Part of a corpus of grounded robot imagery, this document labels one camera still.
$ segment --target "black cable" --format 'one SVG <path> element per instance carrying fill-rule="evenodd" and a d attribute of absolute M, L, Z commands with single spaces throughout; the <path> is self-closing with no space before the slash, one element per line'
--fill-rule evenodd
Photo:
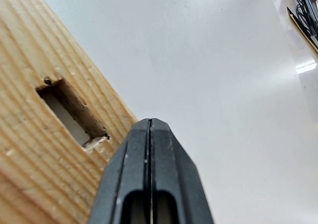
<path fill-rule="evenodd" d="M 303 2 L 303 0 L 296 0 L 296 16 L 298 20 L 303 24 L 303 28 L 313 36 L 318 35 L 318 26 L 314 21 L 312 16 L 309 13 L 307 5 Z"/>

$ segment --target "wooden board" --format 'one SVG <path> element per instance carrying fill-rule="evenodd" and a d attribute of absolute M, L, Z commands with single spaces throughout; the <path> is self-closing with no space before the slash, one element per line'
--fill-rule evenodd
<path fill-rule="evenodd" d="M 39 95 L 57 84 L 85 148 Z M 86 223 L 136 119 L 43 0 L 0 0 L 0 101 L 0 223 Z"/>

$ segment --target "pine wood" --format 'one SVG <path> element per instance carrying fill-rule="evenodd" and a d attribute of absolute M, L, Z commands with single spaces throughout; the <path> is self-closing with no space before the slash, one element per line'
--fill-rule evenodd
<path fill-rule="evenodd" d="M 82 148 L 36 89 L 63 79 L 109 140 Z M 134 116 L 43 0 L 0 0 L 0 223 L 86 223 Z"/>

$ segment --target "mortise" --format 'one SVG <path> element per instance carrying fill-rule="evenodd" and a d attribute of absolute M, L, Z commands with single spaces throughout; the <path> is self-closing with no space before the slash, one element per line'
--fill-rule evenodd
<path fill-rule="evenodd" d="M 82 147 L 110 139 L 70 84 L 64 79 L 52 82 L 48 77 L 44 78 L 44 83 L 47 86 L 36 91 Z"/>

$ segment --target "white surface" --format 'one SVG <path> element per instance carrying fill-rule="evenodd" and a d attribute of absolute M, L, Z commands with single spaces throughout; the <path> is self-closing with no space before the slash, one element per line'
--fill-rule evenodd
<path fill-rule="evenodd" d="M 168 122 L 216 224 L 318 223 L 318 143 L 272 0 L 46 0 L 138 118 Z"/>
<path fill-rule="evenodd" d="M 41 97 L 80 145 L 89 141 L 90 137 L 88 134 L 85 133 L 84 129 L 74 120 L 55 96 L 47 93 Z"/>

